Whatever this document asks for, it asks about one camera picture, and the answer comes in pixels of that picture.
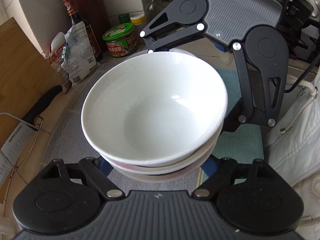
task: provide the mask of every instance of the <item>soy sauce bottle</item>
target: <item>soy sauce bottle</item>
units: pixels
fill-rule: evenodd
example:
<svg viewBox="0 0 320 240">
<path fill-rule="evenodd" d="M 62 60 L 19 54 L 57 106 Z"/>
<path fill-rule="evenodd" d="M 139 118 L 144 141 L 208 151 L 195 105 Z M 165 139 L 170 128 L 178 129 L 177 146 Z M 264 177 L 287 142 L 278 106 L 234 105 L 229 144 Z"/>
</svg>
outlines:
<svg viewBox="0 0 320 240">
<path fill-rule="evenodd" d="M 63 0 L 63 2 L 67 8 L 69 16 L 71 17 L 72 25 L 76 25 L 80 22 L 84 22 L 94 57 L 96 58 L 96 61 L 101 60 L 102 59 L 101 49 L 97 43 L 96 37 L 94 36 L 90 23 L 86 19 L 81 17 L 78 9 L 76 8 L 74 0 Z"/>
</svg>

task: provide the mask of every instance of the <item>black cable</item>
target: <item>black cable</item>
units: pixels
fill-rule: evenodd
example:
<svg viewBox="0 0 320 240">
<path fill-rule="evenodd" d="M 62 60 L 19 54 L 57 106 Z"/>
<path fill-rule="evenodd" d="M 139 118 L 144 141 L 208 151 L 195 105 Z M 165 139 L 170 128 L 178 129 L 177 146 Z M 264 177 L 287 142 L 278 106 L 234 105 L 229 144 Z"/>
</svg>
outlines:
<svg viewBox="0 0 320 240">
<path fill-rule="evenodd" d="M 297 79 L 297 81 L 287 90 L 285 90 L 285 93 L 290 93 L 292 92 L 300 83 L 300 81 L 302 79 L 305 78 L 305 76 L 311 71 L 311 69 L 313 69 L 320 60 L 320 53 L 315 57 L 315 59 L 310 63 L 310 65 L 308 66 L 308 68 L 303 72 L 303 74 Z"/>
<path fill-rule="evenodd" d="M 271 81 L 272 81 L 273 85 L 274 85 L 275 87 L 277 87 L 277 83 L 275 82 L 275 79 L 274 79 L 274 78 L 271 78 Z"/>
</svg>

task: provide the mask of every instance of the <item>bottle label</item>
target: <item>bottle label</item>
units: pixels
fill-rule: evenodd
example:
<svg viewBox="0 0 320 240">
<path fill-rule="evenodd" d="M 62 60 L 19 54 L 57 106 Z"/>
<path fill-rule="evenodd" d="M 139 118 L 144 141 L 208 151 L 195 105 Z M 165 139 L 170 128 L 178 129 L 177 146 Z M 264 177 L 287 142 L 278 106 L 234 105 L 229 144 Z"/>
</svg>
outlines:
<svg viewBox="0 0 320 240">
<path fill-rule="evenodd" d="M 89 41 L 91 44 L 93 54 L 94 54 L 95 58 L 97 58 L 100 56 L 101 50 L 100 50 L 100 47 L 97 43 L 96 37 L 94 36 L 91 25 L 87 26 L 86 30 L 87 30 L 87 34 L 88 34 L 88 38 L 89 38 Z"/>
<path fill-rule="evenodd" d="M 64 6 L 67 8 L 68 15 L 71 16 L 78 12 L 78 9 L 75 5 L 75 0 L 63 0 Z"/>
</svg>

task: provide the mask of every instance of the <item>yellow lid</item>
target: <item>yellow lid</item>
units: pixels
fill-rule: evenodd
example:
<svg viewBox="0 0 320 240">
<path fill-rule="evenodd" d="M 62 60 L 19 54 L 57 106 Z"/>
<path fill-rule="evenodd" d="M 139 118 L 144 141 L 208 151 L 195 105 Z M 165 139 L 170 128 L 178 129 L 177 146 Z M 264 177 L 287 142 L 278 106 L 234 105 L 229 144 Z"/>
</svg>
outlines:
<svg viewBox="0 0 320 240">
<path fill-rule="evenodd" d="M 138 23 L 143 23 L 146 21 L 146 17 L 144 16 L 144 14 L 140 14 L 138 16 L 134 16 L 130 18 L 131 23 L 133 24 L 138 24 Z"/>
</svg>

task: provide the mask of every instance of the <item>kitchen knife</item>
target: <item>kitchen knife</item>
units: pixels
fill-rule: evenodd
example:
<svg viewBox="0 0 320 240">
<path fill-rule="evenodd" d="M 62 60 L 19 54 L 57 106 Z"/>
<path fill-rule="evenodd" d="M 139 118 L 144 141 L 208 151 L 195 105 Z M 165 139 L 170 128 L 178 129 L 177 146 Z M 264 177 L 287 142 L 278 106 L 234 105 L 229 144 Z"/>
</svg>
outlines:
<svg viewBox="0 0 320 240">
<path fill-rule="evenodd" d="M 58 85 L 50 88 L 40 99 L 31 107 L 31 109 L 22 118 L 23 121 L 35 125 L 35 118 L 39 116 L 52 102 L 52 100 L 62 91 L 62 86 Z M 1 151 L 7 157 L 9 162 L 14 165 L 21 155 L 25 145 L 35 133 L 35 128 L 20 122 L 13 130 L 9 138 L 3 144 Z M 0 186 L 4 183 L 11 171 L 10 165 L 0 155 Z"/>
</svg>

